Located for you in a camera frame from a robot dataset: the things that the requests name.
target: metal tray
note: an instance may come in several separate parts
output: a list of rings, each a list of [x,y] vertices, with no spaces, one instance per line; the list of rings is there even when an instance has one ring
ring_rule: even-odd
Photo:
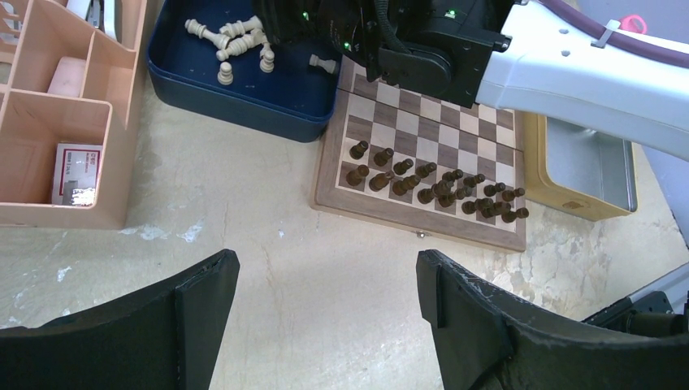
[[[555,183],[635,212],[631,142],[548,118],[548,174]]]

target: white object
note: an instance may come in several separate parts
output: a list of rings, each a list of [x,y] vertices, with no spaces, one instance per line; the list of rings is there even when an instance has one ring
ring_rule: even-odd
[[[215,57],[217,57],[219,61],[224,61],[230,58],[230,56],[244,54],[249,49],[261,45],[261,42],[265,39],[266,34],[263,33],[263,30],[256,28],[250,34],[243,35],[230,41],[229,45],[227,45],[227,49],[218,50],[218,52],[215,53]]]
[[[205,38],[213,42],[213,45],[221,50],[228,47],[230,42],[230,37],[208,31],[208,28],[204,24],[198,23],[196,19],[189,19],[184,22],[184,28],[187,29],[188,33],[196,35],[199,39]]]
[[[222,85],[230,85],[234,78],[232,75],[232,65],[230,63],[221,63],[220,71],[218,72],[218,82]]]
[[[51,199],[54,205],[72,206],[75,190],[96,188],[102,150],[100,145],[58,144]]]
[[[275,61],[275,53],[273,53],[272,51],[267,51],[261,57],[261,63],[259,64],[259,67],[265,73],[273,72],[273,69],[275,69],[275,64],[273,63],[274,61]]]
[[[339,65],[337,64],[337,61],[334,59],[329,59],[327,61],[322,60],[318,57],[316,54],[312,54],[311,58],[309,59],[309,65],[312,67],[321,67],[325,70],[325,72],[330,73],[331,75],[334,75],[337,73],[339,69]]]
[[[237,20],[235,23],[225,24],[223,27],[220,28],[220,33],[232,39],[234,37],[250,33],[256,28],[260,28],[261,30],[263,30],[263,24],[257,16],[252,16],[251,19],[245,22]]]
[[[512,37],[493,52],[476,102],[534,112],[689,160],[689,70],[607,45],[538,2],[513,6],[502,29]],[[689,53],[689,45],[618,30]]]

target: white chess piece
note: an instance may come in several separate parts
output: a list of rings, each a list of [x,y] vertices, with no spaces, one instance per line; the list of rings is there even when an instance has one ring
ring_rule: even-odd
[[[236,23],[225,24],[223,27],[220,28],[220,33],[232,39],[234,37],[250,33],[256,28],[260,28],[261,30],[263,30],[263,24],[257,16],[252,16],[251,19],[245,22],[237,20]]]
[[[204,24],[198,23],[195,19],[187,20],[184,23],[184,28],[187,29],[188,33],[198,36],[199,39],[205,38],[213,42],[213,45],[221,50],[228,47],[230,43],[230,37],[208,31],[208,28],[206,28]]]
[[[220,71],[218,72],[218,82],[222,85],[230,85],[234,78],[232,75],[232,65],[230,63],[221,63]]]
[[[273,69],[275,69],[275,64],[273,63],[274,61],[275,53],[273,53],[272,51],[267,51],[263,55],[263,57],[261,57],[261,63],[259,64],[259,67],[265,73],[273,72]]]
[[[325,70],[325,72],[328,72],[331,75],[336,74],[337,71],[340,69],[340,65],[337,63],[336,60],[330,59],[324,61],[320,59],[316,54],[311,55],[311,58],[309,59],[309,65],[312,67],[321,67]]]
[[[230,56],[244,54],[247,50],[260,45],[264,39],[266,39],[266,34],[260,28],[256,28],[248,35],[243,35],[237,39],[231,40],[227,45],[227,49],[218,50],[218,52],[215,53],[215,57],[217,57],[219,61],[224,61],[230,58]]]

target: chess piece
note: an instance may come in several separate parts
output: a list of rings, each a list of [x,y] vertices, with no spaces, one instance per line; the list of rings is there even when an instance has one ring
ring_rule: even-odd
[[[384,189],[385,186],[387,186],[390,183],[390,180],[392,180],[394,177],[395,177],[395,173],[392,171],[387,171],[385,173],[379,173],[378,175],[374,176],[373,179],[371,179],[368,182],[368,186],[374,192],[378,192],[381,189]]]
[[[407,191],[414,189],[419,183],[421,183],[420,177],[416,175],[407,176],[402,180],[396,181],[395,184],[392,185],[392,191],[395,195],[401,197],[406,194]]]
[[[233,55],[237,56],[244,54],[249,49],[261,45],[264,39],[266,39],[266,34],[260,28],[256,28],[252,30],[250,34],[242,35],[237,39],[231,40],[226,49],[218,50],[215,53],[215,57],[219,61],[224,61]]]
[[[316,54],[312,54],[311,58],[309,58],[309,65],[312,67],[321,67],[325,72],[331,75],[336,74],[340,70],[340,65],[336,60],[330,59],[325,61],[320,59]]]
[[[464,176],[464,172],[461,169],[455,169],[454,171],[445,172],[443,174],[443,180],[453,182],[461,179],[462,176]]]
[[[368,150],[368,142],[366,141],[361,141],[358,144],[352,146],[352,149],[349,150],[349,157],[358,160],[362,157],[364,157],[364,153]]]
[[[397,173],[399,176],[402,176],[413,166],[414,161],[411,158],[407,158],[406,160],[400,161],[392,166],[392,170],[395,171],[395,173]]]
[[[511,202],[517,197],[523,197],[524,195],[527,194],[527,191],[524,188],[516,188],[514,190],[510,189],[508,191],[504,191],[502,195],[502,200],[505,202]]]
[[[218,82],[222,85],[230,85],[233,81],[234,76],[232,75],[232,65],[230,65],[230,63],[220,63]]]
[[[466,177],[462,181],[466,187],[476,187],[477,185],[483,183],[486,181],[486,176],[482,173],[479,173],[476,176],[471,176],[471,177]]]
[[[227,48],[230,43],[230,37],[208,31],[204,24],[198,23],[195,19],[188,19],[184,22],[184,28],[187,29],[188,33],[196,35],[199,39],[205,38],[213,42],[213,45],[221,50]]]
[[[258,65],[263,73],[270,73],[273,72],[273,69],[275,69],[275,64],[273,63],[275,61],[275,53],[272,51],[267,51],[261,58],[261,63]]]
[[[416,168],[416,174],[418,175],[418,177],[425,179],[431,173],[435,172],[436,169],[438,169],[438,165],[435,162],[429,162],[426,165],[422,165],[420,167],[417,167]]]
[[[373,156],[373,162],[375,163],[375,165],[382,167],[385,164],[387,164],[388,161],[390,161],[390,158],[392,158],[392,156],[394,156],[394,155],[395,155],[394,150],[392,150],[390,148],[383,149],[383,150],[379,151],[378,153],[376,153],[375,156]]]
[[[220,33],[229,37],[230,39],[250,33],[256,28],[263,30],[263,24],[257,16],[252,16],[251,19],[242,22],[237,20],[235,23],[227,23],[220,28]]]
[[[352,187],[358,186],[364,180],[364,178],[368,176],[369,172],[370,171],[366,165],[356,167],[347,174],[347,184],[351,185]]]
[[[505,185],[505,183],[489,184],[489,185],[483,187],[483,193],[487,197],[492,197],[496,193],[501,193],[501,192],[505,191],[506,188],[507,188],[507,186]]]
[[[522,207],[521,209],[517,209],[516,211],[510,211],[509,213],[503,214],[502,220],[505,223],[512,223],[517,219],[528,218],[528,216],[529,210],[526,207]]]

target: white paint stain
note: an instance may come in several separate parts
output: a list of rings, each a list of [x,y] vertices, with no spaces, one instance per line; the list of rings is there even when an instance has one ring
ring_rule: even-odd
[[[68,272],[69,270],[71,270],[71,269],[72,269],[72,268],[71,268],[70,266],[68,266],[67,268],[60,268],[60,269],[58,270],[58,282],[59,282],[59,283],[62,283],[62,281],[64,280],[64,276],[65,276],[65,275],[67,274],[67,272]]]
[[[205,224],[205,221],[203,219],[199,219],[198,222],[196,222],[195,225],[189,227],[187,231],[183,234],[178,234],[177,236],[181,238],[184,241],[187,241],[188,243],[194,242],[197,237],[198,233],[203,230],[203,225]]]

